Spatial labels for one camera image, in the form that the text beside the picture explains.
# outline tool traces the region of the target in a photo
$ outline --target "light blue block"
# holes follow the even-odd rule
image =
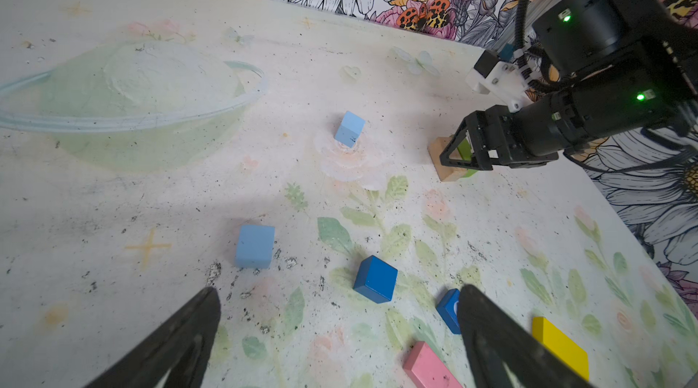
[[[364,124],[366,124],[366,120],[347,111],[342,119],[342,124],[339,125],[339,129],[337,129],[337,134],[334,136],[334,139],[345,146],[354,147],[356,140],[358,140],[361,135]]]
[[[354,290],[375,303],[386,303],[392,300],[396,282],[395,267],[375,256],[369,256],[359,266]]]
[[[460,335],[461,327],[458,325],[458,298],[460,298],[461,292],[454,288],[448,290],[441,302],[436,305],[436,310],[441,315],[441,318],[446,322],[446,326],[451,330],[453,334]]]
[[[237,240],[235,265],[243,268],[268,269],[272,263],[274,227],[244,225]]]

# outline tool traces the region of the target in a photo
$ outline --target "pink block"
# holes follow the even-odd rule
[[[463,388],[424,341],[414,345],[402,368],[417,388]]]

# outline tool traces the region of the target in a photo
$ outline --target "yellow block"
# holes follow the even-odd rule
[[[550,353],[589,381],[589,357],[581,347],[544,317],[533,318],[532,331],[533,338],[541,342]]]

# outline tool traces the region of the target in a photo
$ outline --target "dark blue cube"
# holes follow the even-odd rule
[[[369,256],[361,262],[354,290],[375,303],[386,303],[392,300],[396,281],[395,267],[375,256]]]
[[[436,305],[436,310],[446,325],[456,335],[461,334],[461,327],[458,325],[458,298],[461,296],[461,292],[456,288],[453,290],[448,290],[441,302]]]

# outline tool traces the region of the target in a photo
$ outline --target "painted butterfly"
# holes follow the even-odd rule
[[[401,29],[421,32],[425,27],[441,28],[448,24],[449,0],[433,0],[421,3],[419,8],[407,8],[397,17],[397,26]]]

